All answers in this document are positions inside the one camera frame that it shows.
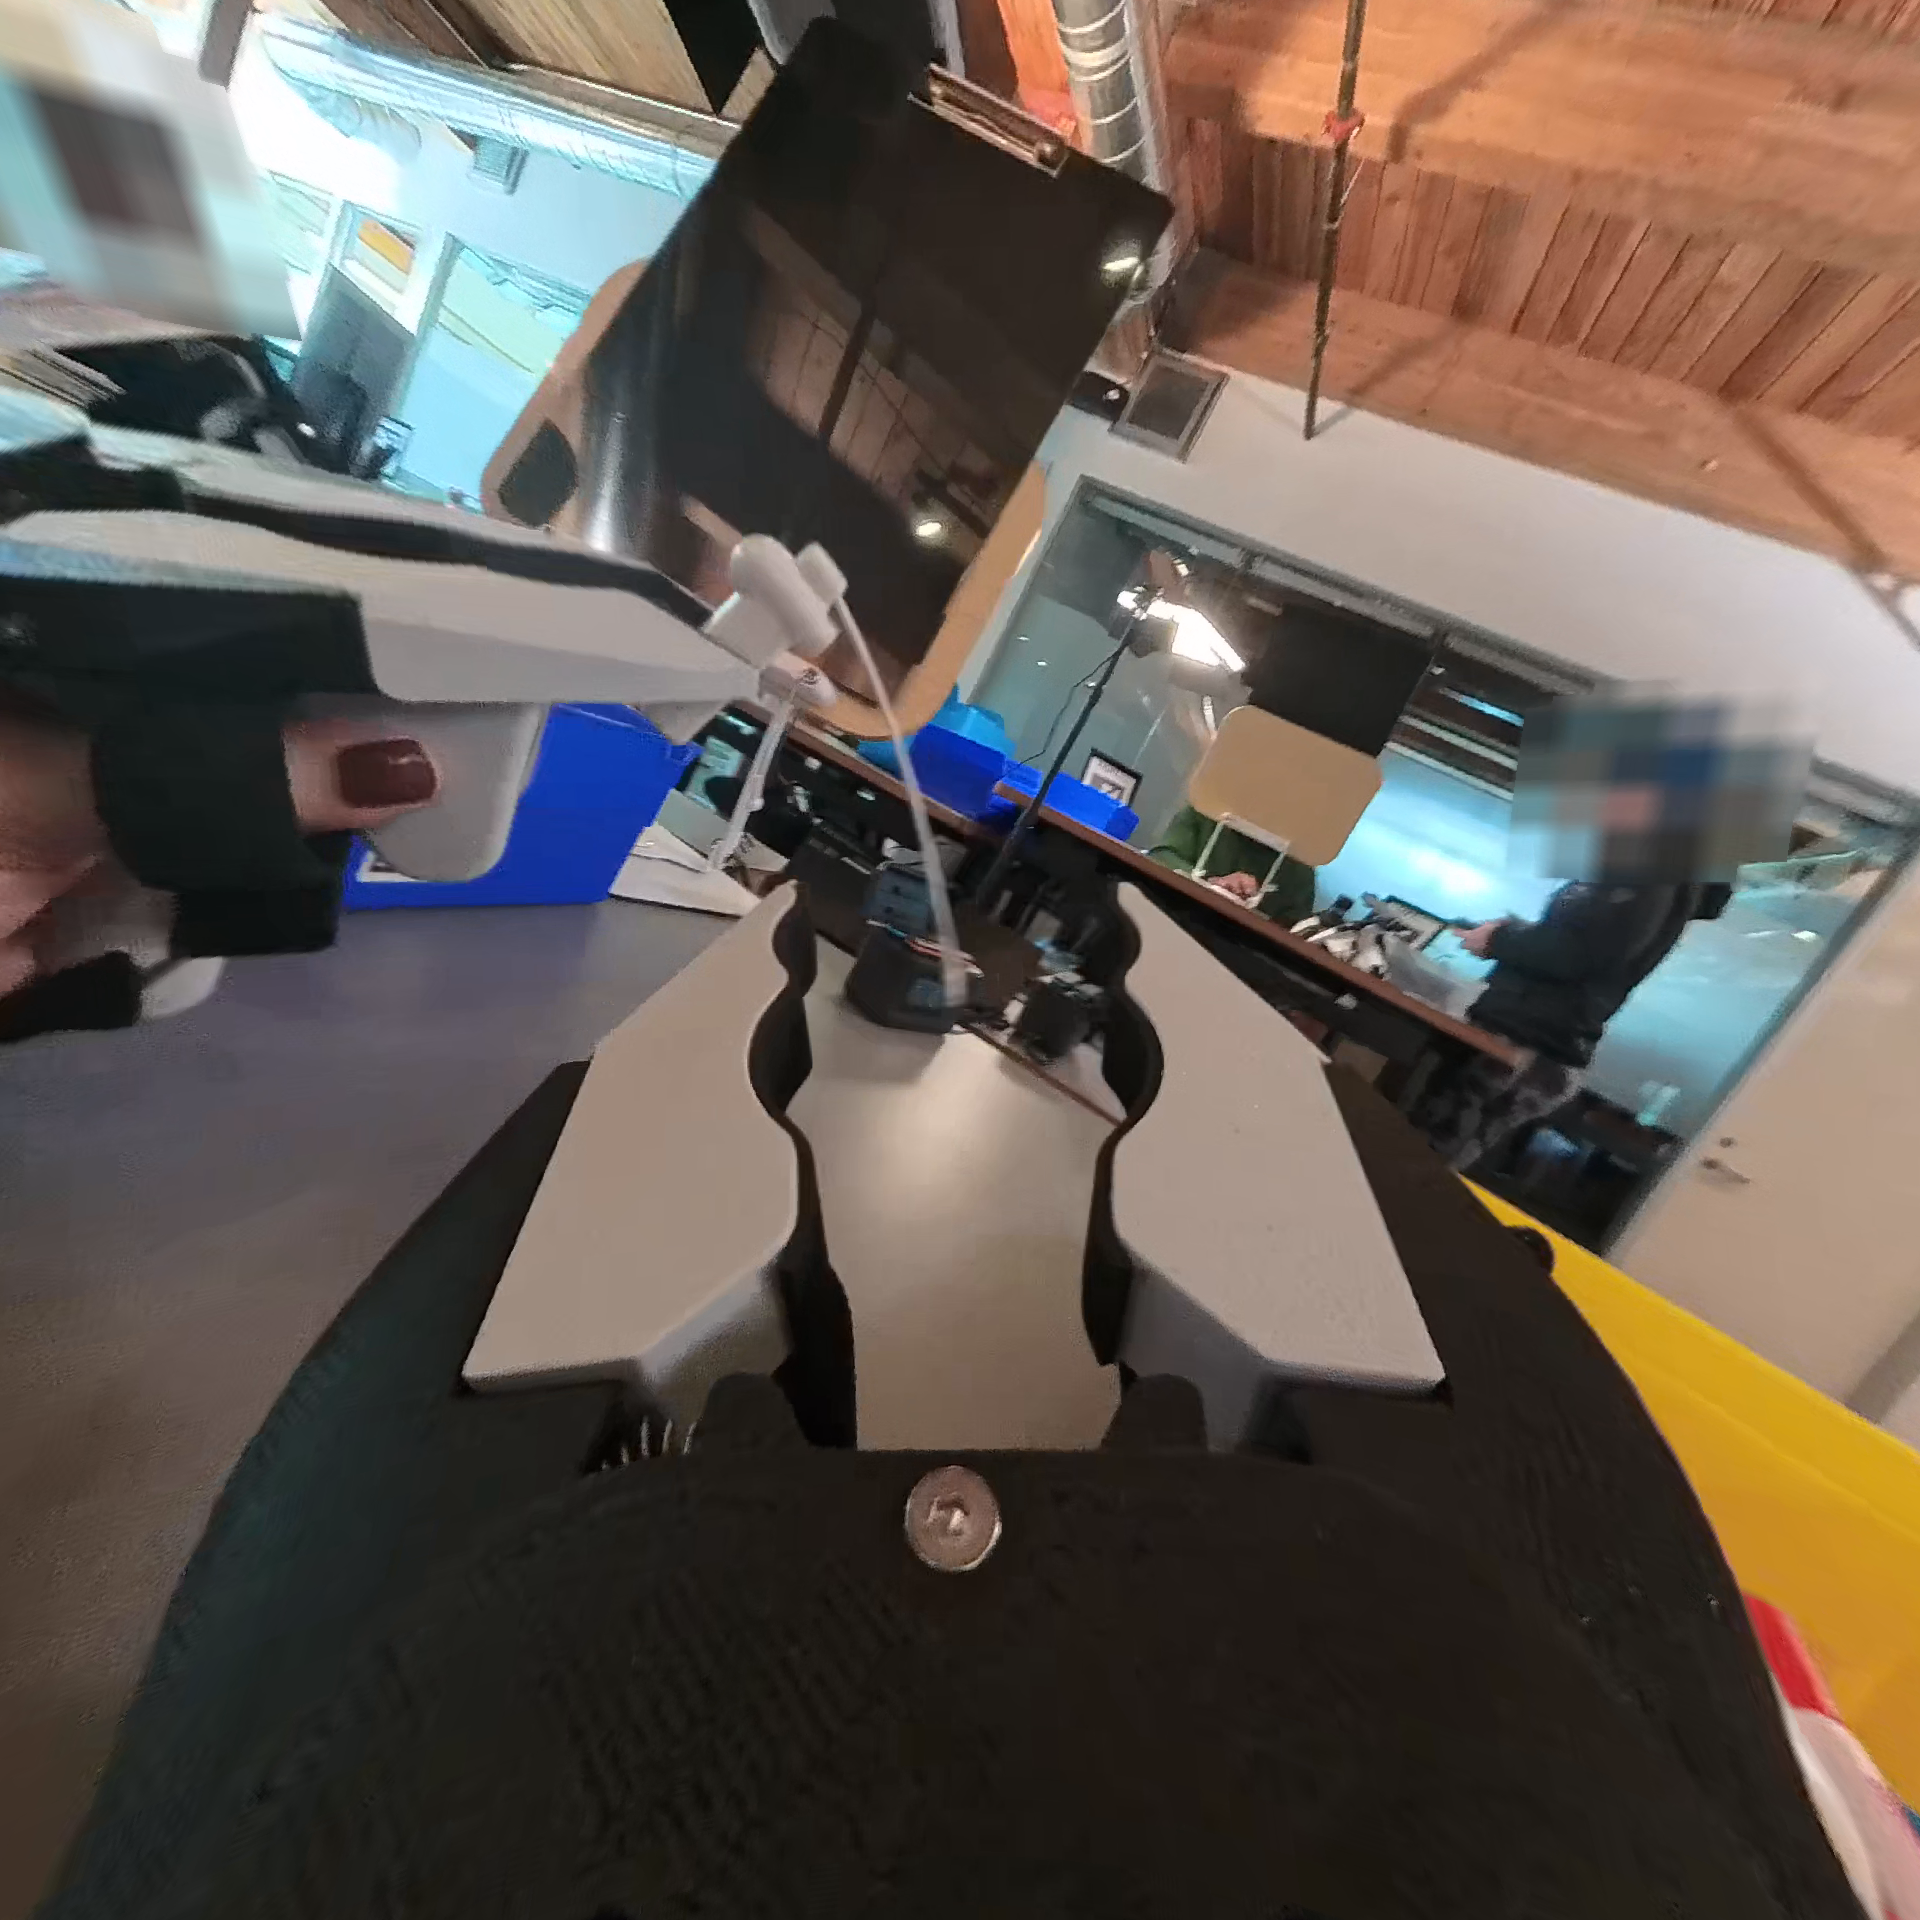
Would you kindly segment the blue plastic bin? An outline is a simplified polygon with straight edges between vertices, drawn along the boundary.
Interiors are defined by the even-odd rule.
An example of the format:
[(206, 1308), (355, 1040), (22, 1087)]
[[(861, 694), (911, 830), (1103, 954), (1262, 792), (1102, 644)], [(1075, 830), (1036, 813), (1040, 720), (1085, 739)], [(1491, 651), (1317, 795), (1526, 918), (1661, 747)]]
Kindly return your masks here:
[(357, 846), (343, 910), (591, 904), (700, 758), (625, 706), (559, 706), (521, 790), (510, 842), (472, 880), (414, 880)]

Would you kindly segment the blue fabric bags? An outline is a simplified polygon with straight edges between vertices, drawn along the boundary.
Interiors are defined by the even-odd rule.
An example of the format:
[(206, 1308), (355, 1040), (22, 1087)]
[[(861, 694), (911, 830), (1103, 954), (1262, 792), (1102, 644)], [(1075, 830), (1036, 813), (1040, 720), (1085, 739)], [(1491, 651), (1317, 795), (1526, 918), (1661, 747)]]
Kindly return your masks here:
[(993, 709), (963, 700), (957, 693), (945, 694), (921, 734), (965, 739), (975, 750), (998, 755), (1000, 771), (1020, 762), (1016, 740), (1004, 718)]

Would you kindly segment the black battery charger case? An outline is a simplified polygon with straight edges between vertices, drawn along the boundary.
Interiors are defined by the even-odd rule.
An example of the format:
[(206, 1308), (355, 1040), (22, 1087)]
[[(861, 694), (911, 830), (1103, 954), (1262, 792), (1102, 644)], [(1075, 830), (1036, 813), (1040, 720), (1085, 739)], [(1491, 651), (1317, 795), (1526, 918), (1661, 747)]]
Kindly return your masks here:
[(949, 995), (944, 948), (917, 867), (887, 864), (861, 898), (844, 999), (876, 1026), (944, 1036), (987, 1007), (980, 965), (957, 955), (959, 990)]

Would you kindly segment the white double door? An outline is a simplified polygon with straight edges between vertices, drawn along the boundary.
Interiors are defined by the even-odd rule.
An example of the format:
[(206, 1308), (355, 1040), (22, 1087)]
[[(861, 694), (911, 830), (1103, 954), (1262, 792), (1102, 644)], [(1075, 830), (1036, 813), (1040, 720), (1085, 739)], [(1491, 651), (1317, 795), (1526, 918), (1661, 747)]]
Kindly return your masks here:
[(1915, 856), (1632, 1214), (1612, 1261), (1915, 1439)]

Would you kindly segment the white wired earbuds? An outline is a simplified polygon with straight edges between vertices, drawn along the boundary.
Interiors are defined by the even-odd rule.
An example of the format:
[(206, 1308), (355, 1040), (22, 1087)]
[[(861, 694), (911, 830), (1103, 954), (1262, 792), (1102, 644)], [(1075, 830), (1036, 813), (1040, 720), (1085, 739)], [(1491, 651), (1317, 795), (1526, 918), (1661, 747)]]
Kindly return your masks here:
[(896, 750), (896, 771), (918, 842), (921, 875), (927, 891), (939, 1004), (950, 1018), (959, 1014), (968, 1000), (968, 960), (957, 938), (949, 878), (905, 732), (879, 678), (876, 651), (848, 605), (848, 576), (821, 543), (809, 543), (795, 554), (768, 534), (747, 534), (731, 550), (729, 583), (731, 592), (705, 622), (703, 635), (744, 666), (756, 667), (756, 693), (766, 709), (766, 722), (725, 830), (705, 851), (703, 869), (712, 875), (726, 875), (729, 862), (761, 807), (787, 732), (800, 710), (823, 714), (836, 696), (821, 658), (839, 640), (848, 642), (867, 671), (870, 694)]

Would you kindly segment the small black charger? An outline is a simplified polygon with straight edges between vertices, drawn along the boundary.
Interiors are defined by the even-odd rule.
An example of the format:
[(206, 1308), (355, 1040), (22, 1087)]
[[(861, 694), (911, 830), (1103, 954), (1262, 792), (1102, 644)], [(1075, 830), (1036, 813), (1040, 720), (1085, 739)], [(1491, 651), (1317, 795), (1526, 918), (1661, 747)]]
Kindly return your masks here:
[(1097, 1043), (1110, 1018), (1108, 990), (1078, 966), (1036, 975), (1022, 995), (1012, 1026), (1015, 1045), (1052, 1064)]

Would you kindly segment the wall vent grille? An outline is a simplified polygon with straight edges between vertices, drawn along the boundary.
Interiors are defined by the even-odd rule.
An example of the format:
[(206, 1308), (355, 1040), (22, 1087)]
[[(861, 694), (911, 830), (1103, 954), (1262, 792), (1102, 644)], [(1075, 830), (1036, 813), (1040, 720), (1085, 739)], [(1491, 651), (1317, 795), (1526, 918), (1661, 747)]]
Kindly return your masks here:
[(1133, 381), (1110, 432), (1133, 446), (1188, 462), (1230, 374), (1181, 352), (1152, 352)]

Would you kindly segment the black hanging panel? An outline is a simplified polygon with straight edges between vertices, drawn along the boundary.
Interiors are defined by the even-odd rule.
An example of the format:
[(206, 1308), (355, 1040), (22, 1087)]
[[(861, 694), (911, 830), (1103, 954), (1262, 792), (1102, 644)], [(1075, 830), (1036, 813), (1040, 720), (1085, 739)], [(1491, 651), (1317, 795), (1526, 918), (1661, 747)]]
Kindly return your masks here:
[(1241, 608), (1232, 650), (1254, 706), (1377, 758), (1435, 666), (1438, 637), (1291, 598)]

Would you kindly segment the yellow plastic bin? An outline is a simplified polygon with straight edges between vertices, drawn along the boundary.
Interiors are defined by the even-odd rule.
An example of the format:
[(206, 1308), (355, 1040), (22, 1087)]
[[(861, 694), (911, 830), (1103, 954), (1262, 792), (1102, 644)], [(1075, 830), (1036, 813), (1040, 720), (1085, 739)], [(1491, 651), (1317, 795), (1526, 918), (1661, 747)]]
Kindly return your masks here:
[(1639, 1390), (1791, 1706), (1917, 1804), (1917, 1456), (1553, 1231), (1553, 1285)]

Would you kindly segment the person's left hand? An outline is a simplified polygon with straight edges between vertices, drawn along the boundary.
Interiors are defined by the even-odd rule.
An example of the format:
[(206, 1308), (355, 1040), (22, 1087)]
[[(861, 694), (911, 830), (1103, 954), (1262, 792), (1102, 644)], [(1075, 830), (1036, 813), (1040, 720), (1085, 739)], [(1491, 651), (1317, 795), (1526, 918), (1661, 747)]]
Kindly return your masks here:
[[(280, 736), (284, 786), (311, 831), (363, 831), (423, 808), (440, 775), (409, 736), (368, 722), (292, 722)], [(55, 907), (108, 895), (125, 880), (94, 805), (84, 734), (21, 703), (1, 720), (1, 995), (49, 966)]]

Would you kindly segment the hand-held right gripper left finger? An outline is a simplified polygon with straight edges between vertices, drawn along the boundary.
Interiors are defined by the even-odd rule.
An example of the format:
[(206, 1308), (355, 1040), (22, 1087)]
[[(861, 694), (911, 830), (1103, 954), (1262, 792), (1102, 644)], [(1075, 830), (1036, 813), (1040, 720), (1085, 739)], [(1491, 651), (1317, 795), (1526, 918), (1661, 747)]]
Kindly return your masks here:
[(464, 1360), (476, 1394), (611, 1384), (685, 1434), (768, 1376), (815, 1446), (856, 1442), (848, 1293), (792, 1119), (817, 943), (775, 887), (595, 1048)]

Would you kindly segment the black metal hanging frame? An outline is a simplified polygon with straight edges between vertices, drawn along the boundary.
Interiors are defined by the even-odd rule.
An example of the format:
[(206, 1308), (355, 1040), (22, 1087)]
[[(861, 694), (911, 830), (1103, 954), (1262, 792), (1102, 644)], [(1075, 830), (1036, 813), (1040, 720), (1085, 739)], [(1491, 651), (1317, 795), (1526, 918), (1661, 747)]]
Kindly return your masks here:
[(1815, 45), (1627, 4), (1294, 4), (1317, 147), (1302, 435), (1347, 315), (1401, 323), (1347, 396), (1425, 367), (1415, 424), (1815, 550), (1915, 624), (1915, 42)]

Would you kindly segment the silver ventilation duct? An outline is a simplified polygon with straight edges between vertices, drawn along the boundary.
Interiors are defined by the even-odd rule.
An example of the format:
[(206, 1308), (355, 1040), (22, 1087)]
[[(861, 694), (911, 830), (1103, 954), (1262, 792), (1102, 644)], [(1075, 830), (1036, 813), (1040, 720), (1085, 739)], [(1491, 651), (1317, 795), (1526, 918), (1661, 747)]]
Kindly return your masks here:
[(1163, 55), (1185, 2), (1054, 2), (1084, 151), (1144, 184), (1169, 180)]

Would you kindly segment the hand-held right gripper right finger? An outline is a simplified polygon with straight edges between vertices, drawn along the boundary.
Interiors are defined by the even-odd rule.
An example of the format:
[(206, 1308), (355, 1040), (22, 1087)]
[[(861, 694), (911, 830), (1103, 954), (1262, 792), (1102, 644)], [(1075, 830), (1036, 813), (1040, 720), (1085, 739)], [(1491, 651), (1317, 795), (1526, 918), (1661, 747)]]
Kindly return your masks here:
[(1110, 914), (1095, 1358), (1185, 1382), (1211, 1452), (1254, 1446), (1296, 1388), (1425, 1399), (1445, 1363), (1321, 1051), (1133, 882)]

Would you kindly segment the blue background bin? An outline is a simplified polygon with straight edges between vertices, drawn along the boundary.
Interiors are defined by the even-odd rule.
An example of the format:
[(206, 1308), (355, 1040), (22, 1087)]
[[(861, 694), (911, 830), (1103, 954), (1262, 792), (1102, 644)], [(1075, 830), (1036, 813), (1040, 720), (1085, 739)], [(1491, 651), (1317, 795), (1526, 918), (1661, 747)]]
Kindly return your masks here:
[[(1008, 831), (1020, 811), (1040, 792), (1040, 780), (1043, 768), (1038, 765), (1023, 762), (1005, 764), (987, 805), (975, 815), (979, 823), (996, 831)], [(1084, 783), (1067, 775), (1054, 776), (1047, 788), (1045, 811), (1105, 835), (1118, 844), (1128, 844), (1139, 830), (1139, 815), (1131, 807), (1120, 805), (1102, 786)]]

